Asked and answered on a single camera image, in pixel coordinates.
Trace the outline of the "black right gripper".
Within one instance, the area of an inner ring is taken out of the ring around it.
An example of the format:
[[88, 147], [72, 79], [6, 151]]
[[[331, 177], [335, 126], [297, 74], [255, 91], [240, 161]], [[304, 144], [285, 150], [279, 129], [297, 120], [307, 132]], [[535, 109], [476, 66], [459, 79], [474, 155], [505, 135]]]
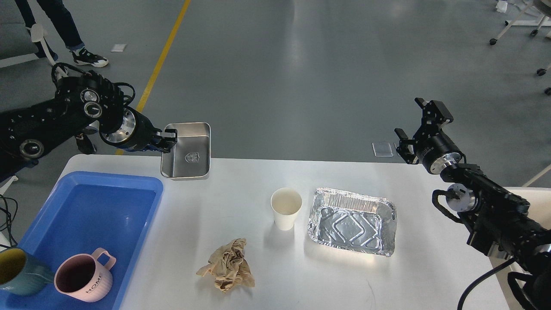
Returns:
[[428, 173], [437, 175], [464, 159], [463, 152], [442, 131], [454, 118], [441, 101], [415, 98], [415, 102], [422, 109], [421, 125], [413, 139], [403, 129], [394, 129], [398, 136], [396, 151], [407, 164], [421, 163]]

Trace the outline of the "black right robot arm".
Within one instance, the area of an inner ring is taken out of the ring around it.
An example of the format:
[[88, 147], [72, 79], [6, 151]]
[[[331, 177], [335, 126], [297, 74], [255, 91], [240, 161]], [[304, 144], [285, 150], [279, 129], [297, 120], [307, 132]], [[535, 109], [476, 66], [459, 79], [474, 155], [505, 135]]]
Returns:
[[531, 204], [489, 179], [443, 132], [453, 116], [441, 101], [415, 98], [422, 110], [421, 125], [410, 139], [396, 128], [397, 153], [407, 164], [422, 164], [428, 173], [450, 183], [447, 190], [434, 190], [432, 203], [439, 212], [465, 225], [467, 243], [486, 256], [496, 250], [508, 260], [484, 273], [461, 294], [461, 310], [470, 292], [482, 281], [517, 263], [524, 270], [510, 272], [508, 286], [526, 310], [550, 308], [550, 231], [529, 218]]

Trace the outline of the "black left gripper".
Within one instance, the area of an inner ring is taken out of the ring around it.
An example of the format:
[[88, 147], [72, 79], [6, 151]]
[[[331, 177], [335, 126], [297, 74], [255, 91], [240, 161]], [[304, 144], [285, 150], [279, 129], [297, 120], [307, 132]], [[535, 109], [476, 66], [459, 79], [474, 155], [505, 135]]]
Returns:
[[160, 131], [148, 118], [133, 108], [125, 108], [122, 124], [115, 132], [100, 132], [104, 143], [127, 152], [157, 151], [170, 153], [177, 143], [177, 129]]

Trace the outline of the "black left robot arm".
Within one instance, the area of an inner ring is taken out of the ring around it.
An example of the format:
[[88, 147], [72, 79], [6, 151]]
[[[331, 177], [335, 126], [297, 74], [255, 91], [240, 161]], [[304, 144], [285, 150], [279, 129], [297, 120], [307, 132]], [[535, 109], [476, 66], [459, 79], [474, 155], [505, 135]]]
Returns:
[[127, 152], [169, 153], [176, 145], [177, 130], [157, 129], [130, 106], [135, 96], [122, 90], [128, 83], [111, 82], [98, 72], [85, 72], [67, 63], [57, 63], [53, 70], [59, 67], [73, 69], [79, 76], [57, 79], [52, 73], [56, 86], [52, 99], [1, 113], [2, 181], [24, 167], [37, 165], [41, 157], [95, 121], [104, 143]]

